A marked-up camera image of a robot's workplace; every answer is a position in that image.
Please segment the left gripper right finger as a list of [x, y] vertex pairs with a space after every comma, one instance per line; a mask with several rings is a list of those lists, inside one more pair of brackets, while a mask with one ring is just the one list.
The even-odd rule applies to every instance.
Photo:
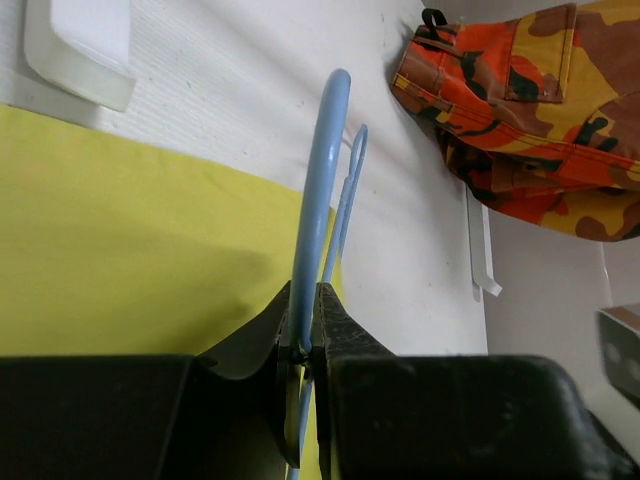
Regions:
[[635, 462], [556, 362], [398, 356], [319, 285], [313, 320], [325, 479], [631, 479]]

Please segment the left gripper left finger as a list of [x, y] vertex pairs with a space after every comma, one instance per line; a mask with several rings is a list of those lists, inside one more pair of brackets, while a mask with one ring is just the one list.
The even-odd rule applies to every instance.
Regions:
[[288, 304], [199, 354], [1, 360], [5, 479], [281, 479]]

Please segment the yellow trousers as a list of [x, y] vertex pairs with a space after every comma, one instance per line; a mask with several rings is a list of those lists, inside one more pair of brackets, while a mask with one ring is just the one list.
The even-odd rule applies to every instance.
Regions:
[[302, 197], [1, 109], [1, 360], [199, 355], [288, 287]]

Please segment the light blue wire hanger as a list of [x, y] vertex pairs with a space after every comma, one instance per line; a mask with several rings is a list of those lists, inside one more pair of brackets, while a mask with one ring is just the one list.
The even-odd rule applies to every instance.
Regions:
[[322, 93], [303, 191], [290, 296], [287, 311], [289, 345], [285, 444], [292, 458], [286, 477], [297, 479], [304, 447], [312, 394], [312, 318], [318, 281], [331, 281], [346, 242], [356, 190], [368, 144], [368, 127], [361, 125], [350, 147], [344, 180], [332, 227], [330, 201], [346, 124], [351, 76], [334, 70]]

